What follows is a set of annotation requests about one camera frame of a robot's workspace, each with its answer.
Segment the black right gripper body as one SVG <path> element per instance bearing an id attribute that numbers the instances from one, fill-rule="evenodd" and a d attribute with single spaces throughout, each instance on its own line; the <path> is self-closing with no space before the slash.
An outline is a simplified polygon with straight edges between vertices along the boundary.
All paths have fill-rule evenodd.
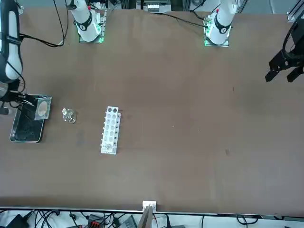
<path id="1" fill-rule="evenodd" d="M 16 102 L 18 98 L 18 92 L 17 91 L 1 91 L 0 92 L 0 102 L 1 107 L 4 107 L 5 103 L 9 102 Z"/>

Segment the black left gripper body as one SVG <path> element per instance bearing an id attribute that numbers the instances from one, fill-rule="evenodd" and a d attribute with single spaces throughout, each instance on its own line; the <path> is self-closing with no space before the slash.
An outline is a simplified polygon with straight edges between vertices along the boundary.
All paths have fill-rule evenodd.
<path id="1" fill-rule="evenodd" d="M 304 19 L 300 18 L 292 26 L 291 37 L 294 48 L 288 53 L 290 58 L 304 58 Z"/>

